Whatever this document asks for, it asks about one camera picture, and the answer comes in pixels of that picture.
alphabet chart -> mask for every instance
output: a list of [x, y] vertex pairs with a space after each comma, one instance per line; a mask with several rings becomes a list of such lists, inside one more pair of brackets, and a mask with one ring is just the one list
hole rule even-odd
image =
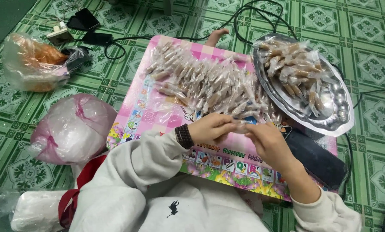
[[[141, 139], [142, 132], [146, 130], [156, 130], [165, 134], [177, 126], [190, 124], [196, 120], [198, 112], [194, 112], [174, 97], [157, 92], [153, 87], [154, 81], [145, 75], [145, 69], [150, 65], [151, 50], [159, 42], [167, 41], [184, 44], [200, 60], [216, 58], [222, 60], [225, 56], [236, 54], [232, 51], [163, 35], [154, 36], [150, 40], [108, 135], [107, 147], [109, 150], [122, 143]], [[247, 64], [239, 64], [239, 67], [244, 66], [248, 71], [254, 71], [250, 61]], [[292, 125], [292, 119], [284, 117], [283, 122], [277, 126], [282, 133], [287, 133]], [[317, 142], [337, 155], [336, 138], [324, 136]], [[196, 144], [182, 156], [181, 172], [291, 201], [285, 179], [257, 155], [251, 140], [243, 134], [230, 133], [226, 141], [217, 146]]]

pink plastic bag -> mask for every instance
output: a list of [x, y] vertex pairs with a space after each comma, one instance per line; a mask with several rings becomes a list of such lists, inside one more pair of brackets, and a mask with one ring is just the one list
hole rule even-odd
[[89, 94], [60, 99], [31, 136], [29, 152], [53, 164], [87, 162], [105, 148], [117, 112]]

aluminum tray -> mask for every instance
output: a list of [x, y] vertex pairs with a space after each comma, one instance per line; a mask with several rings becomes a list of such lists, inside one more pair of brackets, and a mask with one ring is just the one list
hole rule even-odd
[[[266, 40], [266, 38], [273, 36], [278, 37], [282, 41], [291, 43], [297, 42], [294, 38], [277, 33], [265, 35], [258, 40]], [[319, 117], [315, 117], [314, 114], [308, 116], [302, 113], [302, 110], [306, 105], [297, 99], [290, 97], [278, 79], [275, 78], [273, 81], [268, 79], [264, 65], [258, 60], [258, 49], [260, 48], [254, 48], [254, 67], [256, 69], [256, 75], [268, 96], [284, 113], [305, 127], [329, 136], [340, 136], [353, 127], [354, 111], [350, 94], [347, 91], [347, 87], [339, 72], [326, 58], [319, 55], [323, 69], [331, 71], [334, 74], [332, 79], [336, 80], [337, 83], [328, 84], [327, 87], [322, 87], [320, 93], [320, 99], [330, 116], [326, 117], [321, 114]]]

child's foot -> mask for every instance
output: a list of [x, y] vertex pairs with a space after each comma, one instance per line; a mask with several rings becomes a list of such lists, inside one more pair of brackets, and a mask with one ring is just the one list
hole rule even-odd
[[226, 28], [215, 30], [211, 32], [208, 40], [205, 42], [204, 45], [210, 46], [210, 47], [216, 47], [216, 44], [220, 40], [221, 36], [229, 34], [230, 31]]

beaded bracelet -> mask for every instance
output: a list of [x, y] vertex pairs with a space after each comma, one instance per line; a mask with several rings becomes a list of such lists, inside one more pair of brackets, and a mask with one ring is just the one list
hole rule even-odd
[[177, 136], [178, 143], [185, 149], [190, 149], [194, 146], [194, 142], [191, 138], [190, 131], [187, 124], [181, 125], [175, 128], [175, 135]]

